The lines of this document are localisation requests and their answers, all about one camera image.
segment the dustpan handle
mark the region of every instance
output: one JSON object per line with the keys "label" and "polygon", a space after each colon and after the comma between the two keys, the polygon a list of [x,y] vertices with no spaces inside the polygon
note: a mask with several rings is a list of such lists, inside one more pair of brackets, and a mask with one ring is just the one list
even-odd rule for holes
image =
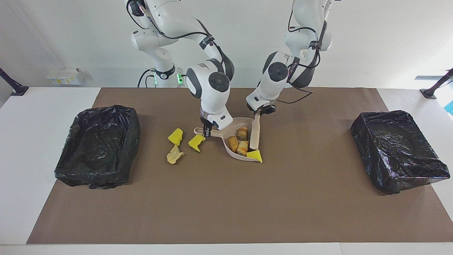
{"label": "dustpan handle", "polygon": [[[201,127],[196,127],[193,132],[196,134],[196,135],[203,135],[203,129]],[[212,130],[211,131],[211,136],[212,137],[219,137],[219,138],[223,138],[222,136],[222,132],[221,131],[218,131],[218,130]]]}

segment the black stand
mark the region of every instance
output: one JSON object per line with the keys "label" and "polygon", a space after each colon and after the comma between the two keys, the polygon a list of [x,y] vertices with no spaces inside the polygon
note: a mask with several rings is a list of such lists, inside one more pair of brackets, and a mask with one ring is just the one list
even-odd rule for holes
{"label": "black stand", "polygon": [[443,76],[432,88],[430,88],[430,89],[421,89],[420,90],[421,93],[424,95],[425,98],[437,99],[437,97],[434,96],[434,92],[438,88],[440,88],[440,86],[442,86],[446,81],[451,79],[452,76],[453,76],[453,69],[448,71],[448,73],[445,76]]}
{"label": "black stand", "polygon": [[25,94],[25,92],[27,92],[27,90],[29,89],[28,86],[22,86],[20,83],[13,80],[1,68],[0,68],[0,76],[3,78],[3,80],[5,80],[13,88],[13,93],[11,93],[11,96],[23,96]]}

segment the sponge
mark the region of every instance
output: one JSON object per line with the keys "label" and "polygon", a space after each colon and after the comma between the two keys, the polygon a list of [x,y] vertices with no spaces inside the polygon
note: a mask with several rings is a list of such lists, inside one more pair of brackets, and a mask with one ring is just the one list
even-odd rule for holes
{"label": "sponge", "polygon": [[247,157],[256,159],[256,160],[258,160],[260,163],[263,162],[263,159],[261,158],[260,150],[256,150],[256,151],[254,151],[254,152],[247,152]]}
{"label": "sponge", "polygon": [[173,134],[169,136],[169,141],[172,142],[174,145],[179,146],[181,145],[181,141],[183,140],[183,131],[177,128]]}
{"label": "sponge", "polygon": [[192,140],[189,141],[189,146],[192,147],[197,152],[201,152],[198,146],[203,142],[206,141],[206,138],[202,135],[196,135]]}

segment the white table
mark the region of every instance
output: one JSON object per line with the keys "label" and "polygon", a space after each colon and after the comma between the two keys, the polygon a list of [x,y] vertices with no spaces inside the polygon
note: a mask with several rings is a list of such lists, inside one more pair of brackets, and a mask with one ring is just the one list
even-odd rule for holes
{"label": "white table", "polygon": [[[0,254],[453,254],[442,244],[250,244],[250,245],[25,245],[55,183],[55,168],[69,126],[91,108],[99,88],[30,88],[0,109]],[[389,110],[411,113],[439,157],[453,169],[453,121],[420,93],[379,89]],[[436,113],[427,113],[429,104]],[[433,185],[453,217],[453,180]]]}

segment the plastic bag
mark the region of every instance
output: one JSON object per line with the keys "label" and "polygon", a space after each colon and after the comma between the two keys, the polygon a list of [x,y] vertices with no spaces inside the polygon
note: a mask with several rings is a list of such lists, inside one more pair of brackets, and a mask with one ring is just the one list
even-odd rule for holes
{"label": "plastic bag", "polygon": [[110,189],[129,180],[140,143],[133,108],[114,105],[79,113],[72,124],[55,177],[69,186]]}
{"label": "plastic bag", "polygon": [[361,113],[351,131],[373,185],[387,195],[450,178],[407,112]]}

